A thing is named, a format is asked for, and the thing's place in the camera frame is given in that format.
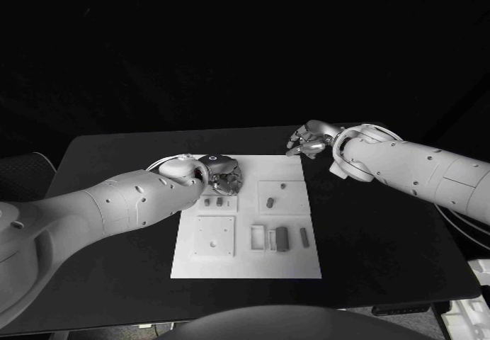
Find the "cylindrical piece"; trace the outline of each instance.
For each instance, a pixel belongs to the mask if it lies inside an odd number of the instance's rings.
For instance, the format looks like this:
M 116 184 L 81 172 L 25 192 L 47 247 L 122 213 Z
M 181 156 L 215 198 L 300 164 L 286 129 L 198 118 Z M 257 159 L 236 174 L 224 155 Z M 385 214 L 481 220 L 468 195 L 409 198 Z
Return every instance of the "cylindrical piece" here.
M 279 251 L 289 251 L 289 228 L 276 228 L 276 244 Z
M 309 243 L 308 231 L 305 228 L 300 229 L 300 233 L 302 233 L 303 246 L 305 248 L 308 248 L 311 246 L 311 243 Z

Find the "black background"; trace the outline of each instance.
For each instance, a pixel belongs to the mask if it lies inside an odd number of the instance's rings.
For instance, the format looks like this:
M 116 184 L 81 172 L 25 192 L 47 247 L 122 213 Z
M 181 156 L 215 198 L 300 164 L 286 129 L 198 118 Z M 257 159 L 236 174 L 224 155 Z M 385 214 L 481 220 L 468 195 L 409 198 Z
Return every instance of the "black background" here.
M 381 121 L 489 160 L 490 5 L 5 8 L 0 157 L 78 135 Z

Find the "black table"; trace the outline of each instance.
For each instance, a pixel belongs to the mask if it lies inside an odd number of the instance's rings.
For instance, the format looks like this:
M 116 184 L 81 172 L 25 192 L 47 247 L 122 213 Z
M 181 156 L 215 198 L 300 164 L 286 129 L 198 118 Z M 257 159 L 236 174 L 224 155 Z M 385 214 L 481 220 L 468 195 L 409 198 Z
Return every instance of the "black table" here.
M 77 137 L 48 197 L 176 154 L 285 154 L 303 123 Z M 351 308 L 478 297 L 481 285 L 434 205 L 377 180 L 336 177 L 331 150 L 302 159 L 322 280 L 171 279 L 178 213 L 84 248 L 0 334 L 191 320 L 254 305 Z

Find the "robotic hand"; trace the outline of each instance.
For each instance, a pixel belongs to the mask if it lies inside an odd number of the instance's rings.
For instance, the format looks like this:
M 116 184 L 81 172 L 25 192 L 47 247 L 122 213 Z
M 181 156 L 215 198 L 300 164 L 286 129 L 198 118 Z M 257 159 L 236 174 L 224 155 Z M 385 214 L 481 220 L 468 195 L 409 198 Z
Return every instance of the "robotic hand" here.
M 300 139 L 300 146 L 293 147 Z M 362 124 L 345 129 L 311 120 L 295 132 L 287 156 L 315 159 L 332 147 L 331 172 L 362 182 L 375 178 L 409 195 L 490 225 L 490 163 L 413 142 L 388 129 Z
M 237 195 L 243 181 L 234 158 L 181 154 L 67 195 L 0 202 L 0 328 L 83 247 L 191 208 L 208 185 L 221 195 Z

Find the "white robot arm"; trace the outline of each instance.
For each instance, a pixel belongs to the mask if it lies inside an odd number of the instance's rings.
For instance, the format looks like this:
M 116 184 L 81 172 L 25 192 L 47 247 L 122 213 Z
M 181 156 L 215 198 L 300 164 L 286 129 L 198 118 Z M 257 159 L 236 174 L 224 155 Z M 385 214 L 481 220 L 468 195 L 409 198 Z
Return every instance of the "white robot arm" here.
M 0 202 L 0 328 L 28 308 L 81 248 L 191 208 L 208 185 L 221 195 L 238 194 L 237 160 L 223 155 L 197 160 L 182 154 L 67 195 Z
M 296 131 L 286 153 L 315 159 L 334 148 L 331 172 L 362 182 L 375 178 L 409 195 L 490 225 L 490 163 L 404 141 L 388 129 L 362 124 L 349 129 L 319 120 Z

